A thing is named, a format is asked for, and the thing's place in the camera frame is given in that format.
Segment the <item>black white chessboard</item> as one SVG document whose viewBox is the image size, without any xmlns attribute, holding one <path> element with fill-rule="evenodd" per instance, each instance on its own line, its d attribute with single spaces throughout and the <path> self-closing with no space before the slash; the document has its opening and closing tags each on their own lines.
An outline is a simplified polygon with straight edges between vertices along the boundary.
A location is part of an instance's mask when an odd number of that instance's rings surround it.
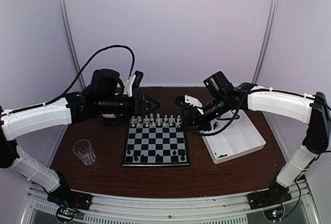
<svg viewBox="0 0 331 224">
<path fill-rule="evenodd" d="M 130 119 L 128 126 L 124 155 L 123 167 L 170 167 L 170 166 L 189 166 L 189 150 L 187 136 L 182 129 L 182 117 L 180 115 L 164 115 L 160 116 L 161 122 L 154 122 L 156 127 L 152 127 L 152 122 L 149 121 L 149 127 L 145 127 L 144 118 L 142 117 L 142 127 L 137 127 L 138 116 L 136 118 L 136 126 L 131 127 L 133 123 Z M 173 155 L 173 151 L 177 150 L 177 155 Z M 181 161 L 181 153 L 186 153 L 186 160 Z M 159 154 L 161 162 L 156 162 L 156 155 Z M 141 155 L 146 157 L 146 162 L 141 162 Z M 133 157 L 138 156 L 137 162 L 133 161 Z"/>
</svg>

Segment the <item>white plastic tray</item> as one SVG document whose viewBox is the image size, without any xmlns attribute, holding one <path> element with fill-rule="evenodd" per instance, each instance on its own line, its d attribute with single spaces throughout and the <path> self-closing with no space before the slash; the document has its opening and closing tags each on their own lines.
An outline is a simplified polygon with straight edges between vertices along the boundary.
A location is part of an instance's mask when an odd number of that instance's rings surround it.
<svg viewBox="0 0 331 224">
<path fill-rule="evenodd" d="M 246 113 L 240 110 L 238 115 L 239 119 L 234 120 L 223 132 L 214 136 L 202 137 L 215 164 L 257 152 L 266 144 Z M 227 154 L 227 156 L 217 159 L 220 154 Z"/>
</svg>

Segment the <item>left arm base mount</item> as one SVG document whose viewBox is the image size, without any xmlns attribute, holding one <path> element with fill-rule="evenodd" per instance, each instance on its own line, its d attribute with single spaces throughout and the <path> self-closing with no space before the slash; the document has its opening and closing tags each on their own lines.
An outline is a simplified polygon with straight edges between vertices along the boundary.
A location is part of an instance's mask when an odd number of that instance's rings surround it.
<svg viewBox="0 0 331 224">
<path fill-rule="evenodd" d="M 53 192 L 47 192 L 47 200 L 55 203 L 58 208 L 55 217 L 62 223 L 68 223 L 75 218 L 83 218 L 84 211 L 90 209 L 93 196 L 88 193 L 71 191 L 68 197 L 56 196 Z"/>
</svg>

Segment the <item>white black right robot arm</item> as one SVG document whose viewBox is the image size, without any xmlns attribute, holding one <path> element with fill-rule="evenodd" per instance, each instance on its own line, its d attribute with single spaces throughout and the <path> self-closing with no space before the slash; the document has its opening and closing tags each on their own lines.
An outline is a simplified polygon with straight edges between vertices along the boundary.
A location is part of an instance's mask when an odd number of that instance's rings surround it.
<svg viewBox="0 0 331 224">
<path fill-rule="evenodd" d="M 212 96 L 206 104 L 189 95 L 178 96 L 183 110 L 183 128 L 200 136 L 216 164 L 261 150 L 265 141 L 248 118 L 248 112 L 276 116 L 287 124 L 307 127 L 302 142 L 269 187 L 252 193 L 250 199 L 280 202 L 288 188 L 329 148 L 330 107 L 322 92 L 298 94 L 244 82 L 238 86 L 219 71 L 204 80 Z"/>
</svg>

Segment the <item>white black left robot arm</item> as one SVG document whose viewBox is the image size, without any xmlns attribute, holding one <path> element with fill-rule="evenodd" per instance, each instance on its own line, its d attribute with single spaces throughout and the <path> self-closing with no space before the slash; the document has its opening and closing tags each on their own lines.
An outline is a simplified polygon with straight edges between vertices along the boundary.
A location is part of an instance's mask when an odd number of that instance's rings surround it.
<svg viewBox="0 0 331 224">
<path fill-rule="evenodd" d="M 104 114 L 134 116 L 150 114 L 160 107 L 145 93 L 135 93 L 143 73 L 136 71 L 126 83 L 119 72 L 95 70 L 91 83 L 81 92 L 65 93 L 52 103 L 40 103 L 15 110 L 1 110 L 1 168 L 15 170 L 39 184 L 62 205 L 74 201 L 64 176 L 27 154 L 16 139 L 43 129 L 81 123 Z"/>
</svg>

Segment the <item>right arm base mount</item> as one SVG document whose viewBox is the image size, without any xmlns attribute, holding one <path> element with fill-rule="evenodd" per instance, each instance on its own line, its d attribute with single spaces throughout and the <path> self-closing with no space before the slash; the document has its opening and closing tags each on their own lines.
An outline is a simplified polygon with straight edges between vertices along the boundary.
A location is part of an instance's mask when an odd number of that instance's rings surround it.
<svg viewBox="0 0 331 224">
<path fill-rule="evenodd" d="M 289 192 L 273 195 L 271 191 L 253 191 L 247 195 L 251 210 L 262 209 L 264 217 L 271 222 L 280 221 L 285 216 L 284 203 L 292 200 Z"/>
</svg>

